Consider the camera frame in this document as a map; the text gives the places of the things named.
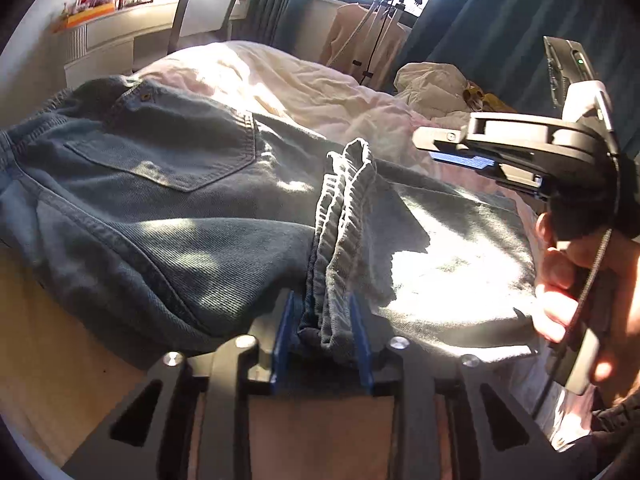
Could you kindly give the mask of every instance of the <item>jeans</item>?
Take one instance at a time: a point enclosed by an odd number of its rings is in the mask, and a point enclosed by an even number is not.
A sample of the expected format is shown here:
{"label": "jeans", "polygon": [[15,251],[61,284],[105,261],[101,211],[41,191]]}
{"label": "jeans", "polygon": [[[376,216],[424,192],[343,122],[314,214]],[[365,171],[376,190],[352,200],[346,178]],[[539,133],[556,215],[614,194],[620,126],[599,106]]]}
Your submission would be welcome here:
{"label": "jeans", "polygon": [[140,366],[215,349],[300,292],[300,342],[353,358],[357,292],[446,354],[532,352],[533,264],[513,203],[271,116],[111,77],[0,136],[0,238]]}

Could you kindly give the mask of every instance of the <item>white chair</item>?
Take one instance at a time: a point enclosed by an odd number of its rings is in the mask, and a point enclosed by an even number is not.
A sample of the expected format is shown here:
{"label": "white chair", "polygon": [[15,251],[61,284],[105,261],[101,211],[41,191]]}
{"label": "white chair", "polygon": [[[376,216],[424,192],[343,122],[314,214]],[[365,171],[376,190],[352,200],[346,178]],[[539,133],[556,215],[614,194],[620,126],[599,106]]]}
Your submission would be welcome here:
{"label": "white chair", "polygon": [[236,0],[179,0],[167,53],[226,39]]}

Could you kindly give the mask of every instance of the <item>cable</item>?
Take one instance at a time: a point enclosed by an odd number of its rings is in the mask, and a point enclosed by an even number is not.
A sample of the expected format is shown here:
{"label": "cable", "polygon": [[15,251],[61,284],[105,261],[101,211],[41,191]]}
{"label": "cable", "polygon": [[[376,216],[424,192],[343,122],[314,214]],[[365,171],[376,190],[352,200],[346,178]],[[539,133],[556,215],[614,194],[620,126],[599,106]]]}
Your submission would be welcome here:
{"label": "cable", "polygon": [[[620,206],[620,185],[621,185],[620,179],[622,178],[622,176],[620,175],[620,162],[618,160],[618,157],[611,154],[610,154],[610,157],[611,157],[611,160],[613,161],[613,165],[616,168],[616,195],[613,203],[613,215],[611,217],[611,222],[610,222],[610,224],[613,224],[616,216],[618,215],[618,208]],[[554,383],[554,377],[558,373],[558,369],[560,368],[562,359],[566,354],[566,348],[569,344],[569,338],[575,326],[577,325],[578,320],[580,319],[580,314],[582,313],[582,310],[584,308],[584,302],[587,299],[587,296],[589,295],[589,291],[593,286],[594,280],[596,279],[596,275],[598,273],[598,270],[600,269],[600,265],[602,264],[604,254],[607,251],[607,246],[609,245],[609,240],[611,239],[612,232],[613,232],[613,227],[609,227],[605,231],[604,235],[602,236],[602,241],[600,242],[600,246],[598,247],[598,252],[596,253],[596,257],[593,261],[593,265],[591,266],[591,270],[587,277],[587,281],[584,283],[584,287],[580,294],[580,298],[578,298],[578,306],[575,309],[574,316],[571,318],[571,323],[569,323],[569,325],[567,326],[566,331],[564,332],[564,337],[562,338],[562,341],[560,342],[560,344],[558,345],[558,348],[556,349],[556,360],[554,362],[553,367],[549,371],[549,377],[546,380],[545,387],[542,389],[542,393],[540,393],[540,396],[538,397],[538,400],[536,401],[536,404],[533,407],[533,410],[531,412],[531,416],[534,420],[538,418],[538,415],[540,414],[540,410],[542,409],[542,405],[545,403],[546,398],[549,394],[549,390],[551,389],[551,386]]]}
{"label": "cable", "polygon": [[367,78],[367,73],[369,72],[369,68],[371,68],[371,60],[373,60],[373,55],[375,54],[376,49],[378,47],[378,42],[380,41],[382,32],[385,30],[386,19],[389,17],[390,10],[391,9],[389,9],[388,11],[385,11],[385,19],[382,20],[382,27],[380,27],[380,32],[378,33],[378,37],[376,38],[376,43],[373,45],[373,50],[371,51],[371,56],[369,56],[369,62],[367,63],[367,68],[362,73],[362,79],[360,80],[360,84],[364,83],[364,80]]}

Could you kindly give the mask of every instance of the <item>wooden surface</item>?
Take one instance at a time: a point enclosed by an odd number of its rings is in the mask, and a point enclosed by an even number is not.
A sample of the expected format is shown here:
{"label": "wooden surface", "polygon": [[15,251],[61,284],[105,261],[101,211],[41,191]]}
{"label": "wooden surface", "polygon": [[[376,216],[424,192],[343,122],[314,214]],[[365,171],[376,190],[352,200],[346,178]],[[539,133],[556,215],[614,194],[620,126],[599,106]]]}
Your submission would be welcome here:
{"label": "wooden surface", "polygon": [[[4,248],[0,290],[0,411],[62,465],[144,372],[100,345]],[[251,398],[254,480],[383,480],[392,415],[390,397]]]}

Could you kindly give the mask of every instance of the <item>garment steamer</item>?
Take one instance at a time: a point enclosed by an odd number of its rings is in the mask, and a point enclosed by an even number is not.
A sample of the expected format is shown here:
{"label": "garment steamer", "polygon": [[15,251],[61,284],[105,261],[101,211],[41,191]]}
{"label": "garment steamer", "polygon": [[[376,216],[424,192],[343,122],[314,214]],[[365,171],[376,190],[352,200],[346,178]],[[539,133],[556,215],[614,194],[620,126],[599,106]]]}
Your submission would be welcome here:
{"label": "garment steamer", "polygon": [[[351,33],[338,53],[331,58],[327,66],[335,66],[335,63],[346,51],[351,41],[356,38],[358,33],[367,25],[370,17],[375,13],[375,17],[367,31],[364,41],[354,53],[349,70],[349,74],[359,80],[360,84],[364,84],[367,79],[372,79],[374,74],[370,72],[369,69],[372,65],[376,66],[380,60],[380,54],[376,56],[376,49],[379,44],[385,43],[389,31],[396,27],[405,9],[405,0],[397,0],[398,2],[394,4],[395,1],[396,0],[374,0],[367,13],[360,20],[358,26]],[[422,0],[416,0],[416,2],[418,5],[422,4]]]}

